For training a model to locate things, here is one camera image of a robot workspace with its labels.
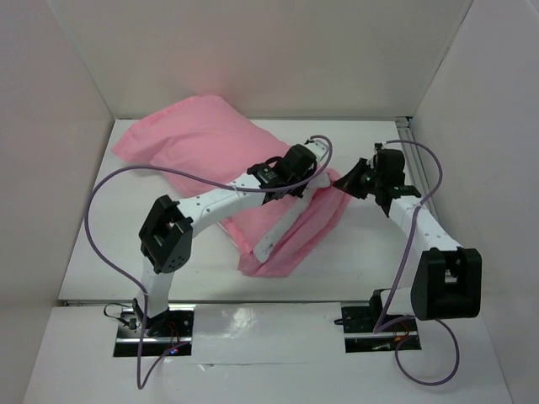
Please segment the white pillow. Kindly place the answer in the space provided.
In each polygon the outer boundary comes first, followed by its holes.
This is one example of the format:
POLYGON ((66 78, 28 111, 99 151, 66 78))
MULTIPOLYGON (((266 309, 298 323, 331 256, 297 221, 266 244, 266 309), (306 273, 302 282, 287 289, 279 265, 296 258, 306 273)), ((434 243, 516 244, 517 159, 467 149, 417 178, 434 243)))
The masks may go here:
POLYGON ((277 243, 292 228, 300 215, 307 210, 314 194, 319 189, 328 188, 329 185, 329 175, 322 173, 307 185, 301 198, 295 198, 292 207, 264 234, 254 247, 253 255, 259 262, 265 263, 269 259, 277 243))

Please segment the pink pillowcase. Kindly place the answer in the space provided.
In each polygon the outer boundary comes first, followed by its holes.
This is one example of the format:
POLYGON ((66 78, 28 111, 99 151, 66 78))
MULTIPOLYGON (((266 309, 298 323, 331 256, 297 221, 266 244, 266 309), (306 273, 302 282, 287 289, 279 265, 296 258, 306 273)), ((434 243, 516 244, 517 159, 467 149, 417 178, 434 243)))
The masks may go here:
MULTIPOLYGON (((218 183, 230 183, 256 163, 282 157, 289 145, 237 112, 219 96, 194 96, 132 125, 114 145, 114 154, 129 164, 174 168, 218 183)), ((318 189, 265 262, 255 249, 270 230, 301 206, 293 196, 244 210, 220 222, 247 276, 283 278, 339 223, 350 202, 333 186, 318 189)))

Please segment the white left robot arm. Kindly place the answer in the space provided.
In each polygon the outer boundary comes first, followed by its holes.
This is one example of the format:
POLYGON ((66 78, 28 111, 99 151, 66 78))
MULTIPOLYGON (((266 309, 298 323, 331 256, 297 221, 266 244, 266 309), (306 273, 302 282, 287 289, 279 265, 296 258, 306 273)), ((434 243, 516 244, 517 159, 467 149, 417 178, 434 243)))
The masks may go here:
POLYGON ((307 179, 327 151, 320 141, 306 141, 292 146, 283 157, 253 165, 224 189, 178 201, 167 195, 156 199, 139 232, 146 262, 141 276, 145 291, 133 300, 137 327, 148 336, 166 327, 173 274, 189 261, 195 237, 239 212, 288 194, 301 198, 307 179))

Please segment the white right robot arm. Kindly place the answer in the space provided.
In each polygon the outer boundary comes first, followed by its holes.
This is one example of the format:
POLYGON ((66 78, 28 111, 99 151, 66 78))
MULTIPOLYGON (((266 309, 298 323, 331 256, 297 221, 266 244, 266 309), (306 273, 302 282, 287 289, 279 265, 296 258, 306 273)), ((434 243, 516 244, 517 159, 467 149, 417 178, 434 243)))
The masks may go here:
POLYGON ((474 318, 480 312, 483 260, 475 248, 465 248, 449 236, 425 208, 422 196, 405 183, 402 151, 376 144, 375 155, 361 158, 334 183, 356 199, 371 195, 383 213, 408 235, 401 263, 387 296, 369 307, 367 319, 375 332, 397 319, 391 304, 411 251, 419 255, 414 281, 408 291, 412 313, 420 321, 474 318))

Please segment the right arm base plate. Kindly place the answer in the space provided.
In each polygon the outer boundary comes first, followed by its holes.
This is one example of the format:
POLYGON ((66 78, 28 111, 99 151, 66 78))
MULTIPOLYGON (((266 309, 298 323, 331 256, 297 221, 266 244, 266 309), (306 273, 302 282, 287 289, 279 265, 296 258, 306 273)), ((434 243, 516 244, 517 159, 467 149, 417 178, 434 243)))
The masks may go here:
POLYGON ((334 325, 342 328, 347 354, 391 352, 400 343, 401 350, 422 349, 414 319, 397 322, 379 333, 374 333, 376 319, 369 306, 341 307, 340 318, 334 320, 334 325))

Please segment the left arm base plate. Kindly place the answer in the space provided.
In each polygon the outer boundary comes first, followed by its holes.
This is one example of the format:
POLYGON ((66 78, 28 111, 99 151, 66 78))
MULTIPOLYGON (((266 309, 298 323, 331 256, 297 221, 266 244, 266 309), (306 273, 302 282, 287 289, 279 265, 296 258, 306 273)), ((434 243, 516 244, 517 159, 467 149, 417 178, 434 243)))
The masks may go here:
POLYGON ((164 324, 157 331, 142 330, 141 322, 131 307, 119 304, 118 314, 106 314, 118 322, 115 358, 135 358, 140 336, 143 336, 142 357, 158 357, 167 350, 168 356, 190 356, 195 319, 194 306, 172 305, 164 324))

